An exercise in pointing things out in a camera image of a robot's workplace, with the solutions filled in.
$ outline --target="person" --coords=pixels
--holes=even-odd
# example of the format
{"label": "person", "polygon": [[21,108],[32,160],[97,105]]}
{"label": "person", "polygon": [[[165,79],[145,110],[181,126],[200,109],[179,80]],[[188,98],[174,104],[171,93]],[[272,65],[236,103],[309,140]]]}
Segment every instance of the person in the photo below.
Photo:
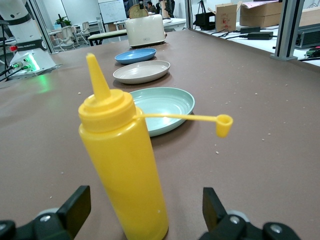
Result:
{"label": "person", "polygon": [[152,5],[151,1],[148,1],[146,4],[148,6],[148,12],[155,13],[155,14],[157,13],[157,9],[155,6]]}

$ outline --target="white plate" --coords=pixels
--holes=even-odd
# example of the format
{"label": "white plate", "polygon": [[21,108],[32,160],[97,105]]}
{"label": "white plate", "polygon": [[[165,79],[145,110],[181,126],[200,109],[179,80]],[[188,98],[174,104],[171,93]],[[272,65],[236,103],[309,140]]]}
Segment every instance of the white plate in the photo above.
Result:
{"label": "white plate", "polygon": [[123,84],[142,84],[161,78],[169,68],[167,61],[142,61],[119,68],[113,76]]}
{"label": "white plate", "polygon": [[[191,114],[195,98],[187,91],[174,87],[152,87],[131,92],[134,103],[145,114]],[[150,137],[167,133],[180,126],[185,119],[147,117]]]}

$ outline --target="white chair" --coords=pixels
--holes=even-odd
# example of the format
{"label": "white chair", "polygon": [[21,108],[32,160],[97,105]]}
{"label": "white chair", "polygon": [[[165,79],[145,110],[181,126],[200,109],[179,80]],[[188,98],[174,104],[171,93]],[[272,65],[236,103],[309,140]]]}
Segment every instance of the white chair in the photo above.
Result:
{"label": "white chair", "polygon": [[64,26],[62,28],[62,35],[63,39],[61,38],[55,38],[54,41],[56,43],[56,46],[54,46],[55,49],[60,49],[63,52],[65,50],[71,50],[71,49],[76,49],[75,48],[75,43],[74,43],[74,35],[71,30],[71,26]]}
{"label": "white chair", "polygon": [[77,40],[83,40],[85,44],[89,45],[89,43],[86,40],[86,37],[90,36],[90,26],[89,22],[83,22],[82,23],[82,30],[81,32],[76,33]]}

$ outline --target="light green plate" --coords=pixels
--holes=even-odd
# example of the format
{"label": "light green plate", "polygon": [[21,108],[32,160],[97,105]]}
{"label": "light green plate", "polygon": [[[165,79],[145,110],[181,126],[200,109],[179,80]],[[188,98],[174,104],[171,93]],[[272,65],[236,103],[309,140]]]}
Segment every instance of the light green plate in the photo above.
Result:
{"label": "light green plate", "polygon": [[[152,87],[131,92],[134,103],[145,114],[191,114],[195,98],[187,91],[173,87]],[[168,117],[146,118],[150,137],[167,133],[185,120]]]}

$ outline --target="green plant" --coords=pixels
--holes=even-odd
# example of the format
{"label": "green plant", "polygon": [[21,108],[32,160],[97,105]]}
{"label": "green plant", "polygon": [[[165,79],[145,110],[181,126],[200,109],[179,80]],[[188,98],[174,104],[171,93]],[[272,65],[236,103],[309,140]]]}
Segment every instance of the green plant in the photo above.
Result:
{"label": "green plant", "polygon": [[61,22],[60,22],[60,19],[55,20],[56,24],[63,23],[63,24],[65,24],[65,25],[67,25],[67,26],[71,26],[71,21],[69,21],[69,20],[67,20],[67,19],[65,19],[65,18],[66,18],[66,16],[63,16],[63,17],[61,18]]}

